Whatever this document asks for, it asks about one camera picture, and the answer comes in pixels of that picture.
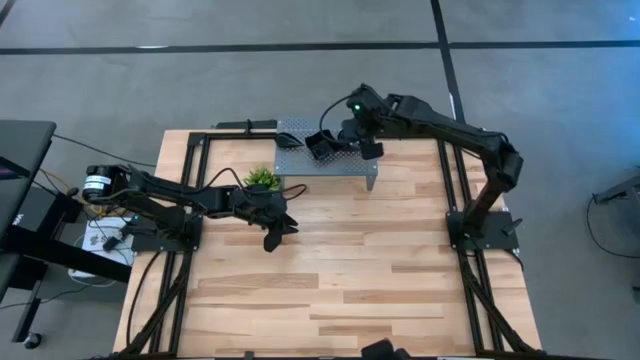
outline perforated metal platform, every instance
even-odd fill
[[[298,118],[278,120],[278,132],[286,132],[304,143],[318,132],[318,121]],[[328,129],[334,137],[339,129]],[[364,176],[367,190],[373,189],[378,176],[378,161],[363,160],[359,151],[339,151],[322,160],[313,158],[306,146],[292,149],[276,147],[275,174],[285,176]]]

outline black desk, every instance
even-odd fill
[[[37,289],[46,272],[46,263],[60,264],[125,283],[131,273],[127,265],[52,239],[53,230],[41,231],[20,226],[21,217],[18,213],[30,194],[31,183],[49,149],[55,128],[53,122],[0,120],[0,164],[6,166],[7,162],[11,162],[11,169],[16,169],[16,166],[20,168],[15,176],[12,176],[13,172],[3,171],[0,178],[0,301],[8,287],[32,290],[14,342],[21,342],[28,335],[40,303]],[[78,211],[81,209],[80,204],[65,194],[54,193],[53,196],[54,201],[73,202]]]

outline chair wheel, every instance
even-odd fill
[[[40,346],[41,342],[42,342],[42,335],[36,334],[36,333],[29,333],[29,335],[27,335],[27,338],[24,340],[23,344],[25,349],[31,350]]]

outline potted plant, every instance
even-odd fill
[[[280,189],[280,179],[265,166],[258,166],[251,170],[249,176],[244,178],[244,183],[247,186],[264,185],[269,190]]]

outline table leg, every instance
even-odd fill
[[[376,178],[378,176],[376,175],[367,175],[367,191],[371,192],[371,190],[373,190],[373,184],[376,183]]]
[[[34,231],[10,225],[3,241],[2,249],[7,252],[23,254],[122,283],[129,282],[130,266],[50,239]]]

